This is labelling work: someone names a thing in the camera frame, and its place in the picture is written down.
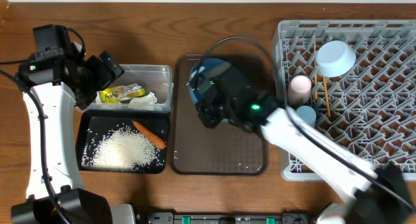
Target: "dish rack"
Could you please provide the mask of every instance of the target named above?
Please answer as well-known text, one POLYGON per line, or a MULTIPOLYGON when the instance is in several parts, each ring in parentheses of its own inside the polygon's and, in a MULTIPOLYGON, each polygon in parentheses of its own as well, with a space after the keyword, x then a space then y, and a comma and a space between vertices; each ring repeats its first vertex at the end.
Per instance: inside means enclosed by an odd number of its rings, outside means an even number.
MULTIPOLYGON (((349 72, 327 78, 331 117, 322 83, 312 88, 308 105, 317 111, 315 128, 355 155, 377 166, 392 162, 406 180, 416 180, 416 21, 280 22, 272 41, 277 93, 296 75, 314 84, 313 44, 318 50, 332 40, 347 43, 357 60, 349 72)), ((321 180, 288 152, 280 150, 279 156, 284 179, 321 180)))

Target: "yellow package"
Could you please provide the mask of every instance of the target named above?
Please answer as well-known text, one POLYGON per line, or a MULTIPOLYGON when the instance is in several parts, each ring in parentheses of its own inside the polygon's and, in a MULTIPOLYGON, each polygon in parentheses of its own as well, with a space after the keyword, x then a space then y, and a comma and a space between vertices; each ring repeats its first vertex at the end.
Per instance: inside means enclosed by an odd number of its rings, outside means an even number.
POLYGON ((107 88, 98 92, 98 96, 102 103, 117 103, 120 101, 132 99, 134 97, 141 97, 145 94, 144 88, 137 84, 129 86, 117 86, 107 88))

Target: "brown tray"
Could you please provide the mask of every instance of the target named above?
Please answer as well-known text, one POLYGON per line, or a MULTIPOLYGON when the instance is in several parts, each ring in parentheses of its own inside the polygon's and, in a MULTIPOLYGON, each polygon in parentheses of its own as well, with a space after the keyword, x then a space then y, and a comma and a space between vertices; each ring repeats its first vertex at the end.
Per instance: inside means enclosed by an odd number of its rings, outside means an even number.
MULTIPOLYGON (((229 123, 215 129, 203 126, 185 84, 191 67, 202 55, 182 56, 175 67, 172 167, 181 174, 258 175, 267 167, 269 144, 229 123)), ((222 57, 242 69, 260 90, 268 89, 261 59, 252 56, 222 57)))

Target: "rice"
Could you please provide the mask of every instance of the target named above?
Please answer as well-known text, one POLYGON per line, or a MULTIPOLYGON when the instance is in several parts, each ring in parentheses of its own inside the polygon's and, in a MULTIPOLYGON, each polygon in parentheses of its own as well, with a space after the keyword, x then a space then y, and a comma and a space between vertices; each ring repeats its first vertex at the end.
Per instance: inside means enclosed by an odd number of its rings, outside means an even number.
POLYGON ((111 171, 135 171, 157 159, 159 149, 136 129, 124 125, 118 130, 109 130, 99 142, 95 137, 84 148, 82 167, 111 171), (92 156, 87 151, 93 148, 92 156))

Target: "plastic container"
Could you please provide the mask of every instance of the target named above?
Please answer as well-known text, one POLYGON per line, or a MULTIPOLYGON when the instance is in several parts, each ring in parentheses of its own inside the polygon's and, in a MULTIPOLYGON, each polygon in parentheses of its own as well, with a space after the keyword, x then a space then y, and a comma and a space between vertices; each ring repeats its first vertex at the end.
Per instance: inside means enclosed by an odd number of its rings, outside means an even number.
POLYGON ((332 41, 318 50, 318 74, 337 77, 349 71, 356 62, 356 54, 345 42, 332 41))
POLYGON ((93 101, 86 110, 141 110, 159 113, 170 111, 172 100, 172 69, 166 65, 137 65, 120 64, 125 73, 116 79, 110 87, 137 83, 143 87, 146 94, 153 92, 157 98, 155 104, 129 107, 129 104, 96 103, 93 101))

